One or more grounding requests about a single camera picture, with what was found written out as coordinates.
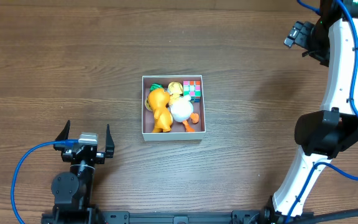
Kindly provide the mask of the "white duck toy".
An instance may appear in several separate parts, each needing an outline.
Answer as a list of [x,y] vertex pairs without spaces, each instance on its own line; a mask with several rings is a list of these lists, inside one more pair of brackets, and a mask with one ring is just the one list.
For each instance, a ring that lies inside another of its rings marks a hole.
[[188,120],[191,119],[193,124],[197,124],[200,116],[194,112],[191,96],[185,94],[184,87],[179,82],[169,83],[167,90],[170,94],[168,105],[173,119],[178,123],[182,123],[186,132],[195,132],[195,129],[189,125]]

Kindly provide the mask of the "orange dinosaur toy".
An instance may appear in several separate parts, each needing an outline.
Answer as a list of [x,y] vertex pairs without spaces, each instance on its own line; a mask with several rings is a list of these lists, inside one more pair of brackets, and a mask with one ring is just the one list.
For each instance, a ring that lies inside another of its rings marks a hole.
[[153,133],[170,132],[173,117],[168,109],[170,94],[163,88],[157,88],[148,95],[149,106],[154,115]]

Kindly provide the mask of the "white cardboard box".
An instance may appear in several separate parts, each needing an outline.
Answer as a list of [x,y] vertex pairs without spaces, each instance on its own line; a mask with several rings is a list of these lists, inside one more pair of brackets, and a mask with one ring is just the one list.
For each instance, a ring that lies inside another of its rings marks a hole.
[[[153,133],[154,115],[152,111],[148,111],[144,105],[145,98],[150,94],[150,86],[153,83],[159,83],[167,92],[168,84],[171,82],[179,82],[183,85],[185,80],[195,80],[201,82],[201,100],[199,103],[193,103],[194,112],[198,113],[200,120],[197,124],[193,124],[191,119],[188,120],[189,125],[195,129],[195,132],[186,132],[182,123],[178,123],[173,119],[171,131],[164,133]],[[204,96],[203,96],[203,79],[201,75],[155,75],[142,77],[142,135],[145,141],[178,141],[178,140],[201,140],[206,132],[205,112],[204,112]]]

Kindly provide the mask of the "yellow round disc toy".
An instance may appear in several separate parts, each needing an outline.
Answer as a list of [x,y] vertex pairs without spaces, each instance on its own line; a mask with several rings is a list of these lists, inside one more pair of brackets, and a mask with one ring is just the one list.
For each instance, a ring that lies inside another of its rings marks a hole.
[[152,111],[152,108],[151,108],[151,106],[150,106],[149,98],[148,98],[148,97],[145,98],[144,105],[145,105],[145,107],[146,107],[146,109],[147,109],[148,111]]

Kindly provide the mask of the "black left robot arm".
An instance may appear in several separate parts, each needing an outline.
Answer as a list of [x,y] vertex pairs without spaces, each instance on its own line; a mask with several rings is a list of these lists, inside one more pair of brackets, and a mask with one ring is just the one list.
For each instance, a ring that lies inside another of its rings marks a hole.
[[110,127],[106,128],[105,151],[98,151],[98,135],[82,133],[79,139],[69,139],[70,122],[56,137],[53,148],[61,152],[62,161],[70,163],[70,170],[58,174],[52,181],[51,190],[55,206],[60,210],[86,210],[90,207],[96,164],[114,155],[114,141]]

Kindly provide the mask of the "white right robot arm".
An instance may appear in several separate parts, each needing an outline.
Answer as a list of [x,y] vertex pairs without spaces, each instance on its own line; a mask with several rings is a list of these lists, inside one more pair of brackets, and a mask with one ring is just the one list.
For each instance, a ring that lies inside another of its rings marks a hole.
[[318,223],[358,217],[358,209],[314,216],[304,203],[320,173],[358,141],[358,1],[321,1],[316,23],[296,22],[284,43],[328,67],[320,109],[300,116],[290,169],[259,215],[261,223]]

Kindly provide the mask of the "multicolour puzzle cube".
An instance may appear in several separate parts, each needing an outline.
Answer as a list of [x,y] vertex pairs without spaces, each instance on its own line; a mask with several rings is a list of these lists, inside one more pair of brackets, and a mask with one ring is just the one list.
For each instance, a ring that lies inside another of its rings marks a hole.
[[191,102],[199,103],[201,100],[201,82],[195,80],[185,80],[183,82],[183,95],[190,96]]

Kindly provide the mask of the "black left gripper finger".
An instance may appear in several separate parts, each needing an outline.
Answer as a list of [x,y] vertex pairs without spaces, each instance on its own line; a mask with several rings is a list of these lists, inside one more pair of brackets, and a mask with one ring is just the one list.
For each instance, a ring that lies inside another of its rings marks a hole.
[[107,124],[106,128],[106,147],[105,147],[105,158],[113,158],[114,156],[114,150],[115,150],[115,144],[111,136],[110,126]]
[[60,134],[56,137],[56,141],[63,141],[63,143],[58,143],[58,144],[54,144],[53,145],[53,148],[56,150],[56,151],[63,151],[65,148],[66,148],[66,143],[65,141],[68,140],[68,135],[69,135],[69,132],[70,132],[70,120],[68,120],[66,122],[66,125],[65,127],[63,128],[63,130],[60,132]]

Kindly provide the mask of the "green round disc toy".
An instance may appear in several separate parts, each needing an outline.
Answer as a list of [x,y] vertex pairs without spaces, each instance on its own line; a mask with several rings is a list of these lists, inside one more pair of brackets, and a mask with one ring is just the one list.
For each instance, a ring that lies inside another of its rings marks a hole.
[[154,90],[156,90],[156,89],[163,89],[163,86],[162,86],[161,84],[159,84],[159,83],[153,83],[153,84],[151,84],[149,90],[150,90],[150,91],[154,91]]

